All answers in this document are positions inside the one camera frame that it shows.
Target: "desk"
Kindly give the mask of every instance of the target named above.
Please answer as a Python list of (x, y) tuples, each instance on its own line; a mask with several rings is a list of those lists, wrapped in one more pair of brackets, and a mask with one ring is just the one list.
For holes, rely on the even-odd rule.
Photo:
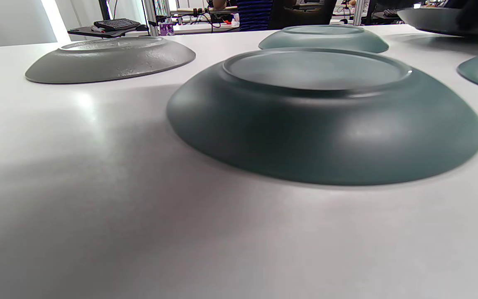
[[(219, 28), (214, 27), (213, 32), (227, 32), (227, 31), (231, 31), (234, 28), (237, 28), (237, 30), (239, 30), (238, 26), (232, 26), (232, 25), (222, 23)], [(200, 24), (174, 25), (173, 29), (174, 29), (174, 34), (210, 33), (211, 24), (200, 23)]]
[[(478, 114), (478, 86), (456, 73), (478, 42), (367, 29)], [(60, 45), (0, 47), (0, 298), (478, 298), (478, 154), (421, 181), (318, 186), (218, 163), (173, 133), (178, 86), (271, 33), (172, 36), (193, 62), (73, 86), (23, 77)]]

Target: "white wall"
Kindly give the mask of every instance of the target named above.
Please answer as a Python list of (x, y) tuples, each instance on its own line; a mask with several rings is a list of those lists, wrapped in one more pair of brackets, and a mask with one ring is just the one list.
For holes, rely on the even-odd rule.
[(0, 0), (0, 46), (56, 41), (42, 0)]

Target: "office chair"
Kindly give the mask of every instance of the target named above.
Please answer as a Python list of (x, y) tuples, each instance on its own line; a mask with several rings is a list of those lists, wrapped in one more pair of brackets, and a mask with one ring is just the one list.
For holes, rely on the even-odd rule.
[(285, 7), (284, 0), (273, 0), (269, 30), (283, 29), (298, 25), (323, 25), (329, 24), (337, 0), (325, 0), (320, 10), (304, 12)]

